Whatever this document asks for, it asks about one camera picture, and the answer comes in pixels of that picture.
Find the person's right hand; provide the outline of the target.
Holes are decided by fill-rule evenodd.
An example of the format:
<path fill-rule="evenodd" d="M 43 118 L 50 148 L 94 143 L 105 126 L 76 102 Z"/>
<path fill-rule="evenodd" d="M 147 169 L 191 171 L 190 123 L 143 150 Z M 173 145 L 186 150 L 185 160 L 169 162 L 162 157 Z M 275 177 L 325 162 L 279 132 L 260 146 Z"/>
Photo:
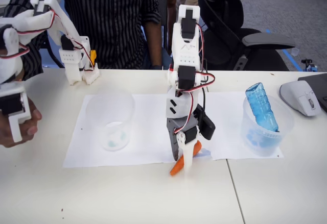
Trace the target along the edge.
<path fill-rule="evenodd" d="M 27 141 L 32 140 L 34 138 L 34 135 L 37 133 L 38 131 L 37 124 L 42 119 L 42 115 L 30 98 L 28 98 L 28 102 L 31 111 L 31 119 L 28 119 L 23 124 L 19 125 L 21 136 L 22 136 L 22 140 L 19 142 L 14 142 L 10 125 L 9 125 L 9 120 L 7 116 L 4 116 L 1 113 L 1 145 L 2 146 L 6 148 L 10 148 L 10 147 L 17 146 L 19 144 L 23 144 Z"/>

